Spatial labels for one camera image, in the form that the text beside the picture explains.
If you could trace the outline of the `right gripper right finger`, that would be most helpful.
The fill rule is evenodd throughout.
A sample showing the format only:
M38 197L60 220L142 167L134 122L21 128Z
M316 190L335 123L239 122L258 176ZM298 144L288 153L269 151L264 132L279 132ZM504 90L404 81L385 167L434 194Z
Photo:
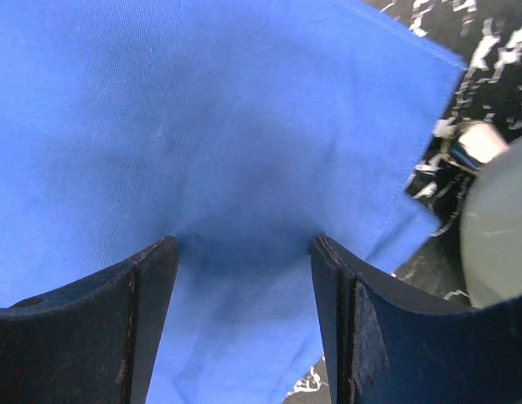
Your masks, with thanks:
M330 237L311 248L335 403L522 403L522 295L483 309L431 295Z

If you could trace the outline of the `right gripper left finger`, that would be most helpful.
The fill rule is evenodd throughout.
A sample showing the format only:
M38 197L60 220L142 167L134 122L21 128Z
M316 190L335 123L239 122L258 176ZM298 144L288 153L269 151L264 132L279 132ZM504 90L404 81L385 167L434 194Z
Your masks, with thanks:
M0 403L143 403L178 269L164 237L0 308Z

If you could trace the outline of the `blue surgical drape cloth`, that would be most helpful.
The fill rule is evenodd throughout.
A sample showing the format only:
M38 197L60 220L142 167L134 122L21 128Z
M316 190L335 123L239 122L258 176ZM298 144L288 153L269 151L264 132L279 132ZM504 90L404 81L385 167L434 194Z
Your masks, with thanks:
M0 1L0 306L166 235L151 403L280 403L321 356L318 235L392 272L464 63L361 1Z

